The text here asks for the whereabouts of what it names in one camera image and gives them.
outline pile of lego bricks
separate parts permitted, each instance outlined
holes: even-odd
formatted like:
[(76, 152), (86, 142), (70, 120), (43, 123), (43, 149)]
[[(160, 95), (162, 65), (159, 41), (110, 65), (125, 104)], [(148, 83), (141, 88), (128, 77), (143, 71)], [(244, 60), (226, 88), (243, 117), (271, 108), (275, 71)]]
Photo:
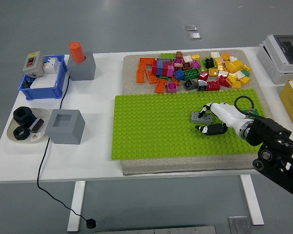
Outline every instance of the pile of lego bricks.
[(232, 53), (222, 55), (218, 51), (202, 58), (199, 54), (184, 56), (181, 51), (162, 53), (159, 58), (140, 58), (136, 81), (156, 84), (154, 92), (176, 93), (183, 80), (186, 91), (218, 91), (220, 87), (241, 89), (250, 82), (251, 68), (242, 63)]

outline electrical box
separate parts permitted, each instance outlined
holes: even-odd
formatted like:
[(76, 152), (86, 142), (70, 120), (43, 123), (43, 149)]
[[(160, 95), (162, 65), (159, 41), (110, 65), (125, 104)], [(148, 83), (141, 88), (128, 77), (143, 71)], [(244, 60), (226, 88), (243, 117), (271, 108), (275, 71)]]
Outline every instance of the electrical box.
[(293, 79), (293, 34), (268, 35), (257, 57), (275, 84)]

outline gray block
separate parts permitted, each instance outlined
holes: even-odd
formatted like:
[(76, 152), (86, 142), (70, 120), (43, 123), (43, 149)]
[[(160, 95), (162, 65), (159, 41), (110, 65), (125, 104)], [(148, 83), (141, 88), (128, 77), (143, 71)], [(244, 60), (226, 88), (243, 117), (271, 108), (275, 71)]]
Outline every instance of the gray block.
[(79, 110), (53, 110), (45, 132), (55, 144), (79, 145), (84, 125)]
[(96, 63), (91, 51), (84, 52), (86, 59), (83, 62), (74, 62), (73, 57), (69, 56), (67, 69), (71, 80), (93, 80), (96, 71)]
[(204, 113), (201, 118), (199, 114), (200, 112), (192, 112), (191, 123), (211, 124), (213, 120), (211, 113)]

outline lego baseplate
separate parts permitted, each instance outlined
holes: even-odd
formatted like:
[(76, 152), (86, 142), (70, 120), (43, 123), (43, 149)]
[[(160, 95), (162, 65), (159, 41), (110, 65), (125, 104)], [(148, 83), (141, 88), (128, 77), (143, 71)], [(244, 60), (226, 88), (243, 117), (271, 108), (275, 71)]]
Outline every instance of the lego baseplate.
[[(233, 129), (218, 136), (205, 136), (191, 123), (193, 111), (209, 102), (233, 104), (238, 96), (249, 96), (259, 114), (264, 109), (254, 89), (115, 97), (112, 159), (145, 159), (183, 156), (236, 155), (256, 153)], [(250, 108), (238, 101), (242, 110)], [(214, 116), (213, 123), (220, 120)]]

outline beige mat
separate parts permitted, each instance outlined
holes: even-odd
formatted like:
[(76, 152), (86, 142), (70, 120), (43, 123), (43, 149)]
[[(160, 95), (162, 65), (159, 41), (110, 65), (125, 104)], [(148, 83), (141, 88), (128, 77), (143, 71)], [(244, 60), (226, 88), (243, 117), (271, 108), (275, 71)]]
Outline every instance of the beige mat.
[[(237, 57), (245, 65), (250, 65), (246, 55), (242, 50), (226, 50)], [(186, 52), (186, 55), (199, 54), (201, 58), (210, 56), (213, 51)], [(136, 71), (139, 64), (139, 58), (158, 58), (159, 54), (149, 55), (131, 55), (124, 58), (124, 95), (130, 94), (153, 94), (155, 84), (150, 85), (146, 80), (145, 84), (136, 83)], [(259, 84), (251, 71), (251, 81), (243, 88), (255, 89), (261, 104), (265, 110), (266, 116), (272, 118), (271, 110), (266, 102)], [(183, 82), (178, 87), (178, 92), (186, 92)], [(191, 156), (191, 157), (172, 157), (172, 158), (154, 158), (154, 159), (132, 159), (121, 160), (124, 175), (137, 175), (147, 173), (169, 173), (169, 172), (195, 172), (209, 170), (241, 170), (251, 169), (252, 162), (257, 158), (257, 154), (239, 154), (239, 155), (213, 155), (213, 156)]]

